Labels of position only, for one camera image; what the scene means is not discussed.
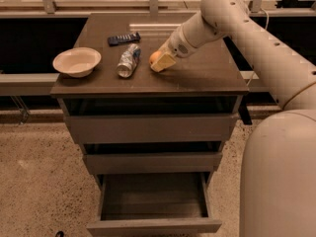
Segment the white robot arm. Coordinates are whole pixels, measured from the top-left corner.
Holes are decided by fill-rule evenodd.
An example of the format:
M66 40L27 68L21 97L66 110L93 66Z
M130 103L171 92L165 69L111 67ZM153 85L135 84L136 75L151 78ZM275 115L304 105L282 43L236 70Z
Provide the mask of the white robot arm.
M252 21L242 0L200 0L149 64L160 72L221 37L232 39L281 108L245 146L240 237L316 237L314 65Z

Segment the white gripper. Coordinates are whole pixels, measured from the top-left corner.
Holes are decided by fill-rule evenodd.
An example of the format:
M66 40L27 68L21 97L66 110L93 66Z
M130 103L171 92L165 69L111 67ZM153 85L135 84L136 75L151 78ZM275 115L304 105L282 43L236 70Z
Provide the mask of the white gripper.
M197 49L190 45L184 35L184 27L178 26L169 38L159 47L161 55L150 67L155 72L161 72L176 63L174 56L186 58L194 54Z

